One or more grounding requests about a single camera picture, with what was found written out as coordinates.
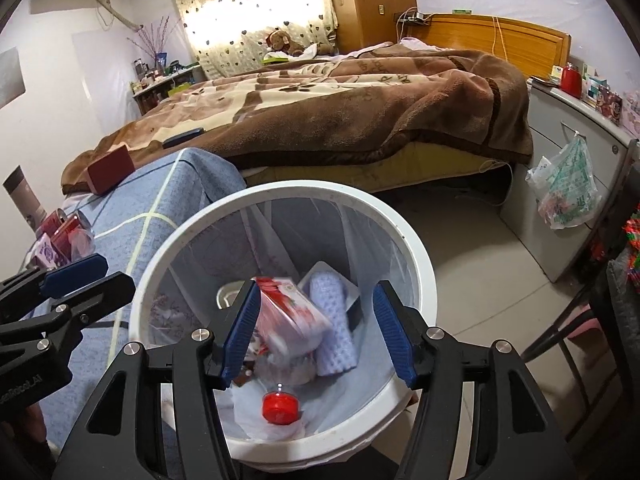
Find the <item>left hand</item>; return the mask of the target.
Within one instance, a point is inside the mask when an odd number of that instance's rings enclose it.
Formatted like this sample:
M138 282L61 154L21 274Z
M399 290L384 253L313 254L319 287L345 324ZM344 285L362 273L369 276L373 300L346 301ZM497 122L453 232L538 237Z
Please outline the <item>left hand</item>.
M37 442L47 441L47 427L38 403L26 408L25 427L28 434Z

